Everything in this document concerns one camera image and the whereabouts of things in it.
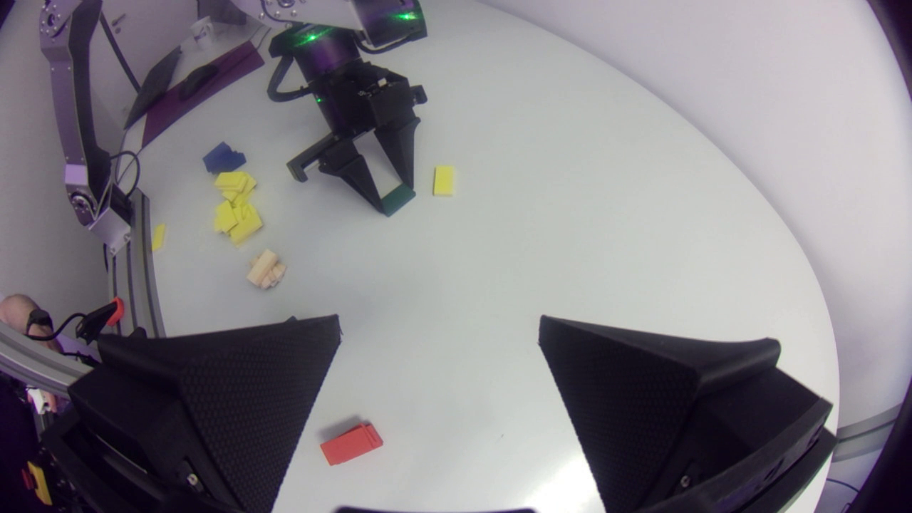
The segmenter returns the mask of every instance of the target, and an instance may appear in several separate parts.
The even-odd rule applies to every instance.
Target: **white wall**
[[[63,319],[110,298],[101,243],[64,189],[39,4],[18,0],[0,28],[0,292],[26,293]]]
[[[902,401],[912,372],[912,104],[867,2],[486,3],[651,89],[763,192],[826,297],[840,425]]]

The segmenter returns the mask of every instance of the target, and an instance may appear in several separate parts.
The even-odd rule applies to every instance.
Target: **stack of yellow blocks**
[[[219,173],[215,179],[215,188],[222,191],[225,198],[215,207],[215,231],[228,234],[235,246],[263,227],[260,215],[247,203],[255,186],[253,176],[243,171]]]

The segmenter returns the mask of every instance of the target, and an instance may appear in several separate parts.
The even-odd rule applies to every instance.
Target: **wooden block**
[[[268,249],[265,250],[256,261],[256,264],[254,264],[254,268],[250,269],[250,273],[247,274],[247,279],[257,287],[262,287],[264,278],[268,277],[269,271],[275,267],[275,263],[278,261],[278,255]]]
[[[453,195],[453,176],[455,170],[451,165],[439,165],[434,168],[434,195]]]
[[[323,456],[330,465],[345,463],[383,445],[377,430],[371,424],[358,424],[341,436],[320,445]]]
[[[158,251],[161,249],[161,245],[165,243],[165,225],[155,226],[155,231],[152,233],[152,251]]]
[[[276,283],[282,280],[282,278],[285,276],[285,271],[287,269],[288,269],[288,267],[286,267],[285,264],[283,264],[281,262],[279,262],[278,264],[275,264],[275,267],[273,267],[273,272],[275,273]]]

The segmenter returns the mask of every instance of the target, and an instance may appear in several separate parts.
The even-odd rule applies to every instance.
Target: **white table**
[[[292,180],[285,163],[328,128],[311,99],[266,98],[268,58],[140,156],[152,223],[168,225],[154,265],[169,335],[341,316],[343,343],[275,511],[602,511],[537,347],[542,314],[709,340],[775,337],[780,368],[834,403],[834,431],[823,295],[738,168],[564,40],[484,5],[422,5],[430,36],[370,59],[429,97],[416,108],[418,197],[391,218],[337,178]],[[284,89],[301,83],[293,71]],[[265,227],[240,249],[212,231],[221,197],[201,158],[220,141],[246,154],[242,169],[259,181],[251,202]],[[373,137],[359,144],[384,194],[394,174]],[[438,164],[456,166],[455,197],[430,194]],[[244,279],[265,248],[288,265],[268,291]],[[328,466],[319,444],[357,419],[384,446]],[[827,468],[790,511],[813,510]]]

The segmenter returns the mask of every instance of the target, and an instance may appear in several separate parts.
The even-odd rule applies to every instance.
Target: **textured black surface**
[[[547,317],[539,342],[608,513],[640,505],[701,394],[778,358],[774,340],[719,344]],[[737,361],[748,363],[723,370]]]
[[[338,317],[167,340],[106,338],[107,365],[183,399],[249,513],[272,509],[340,342]]]

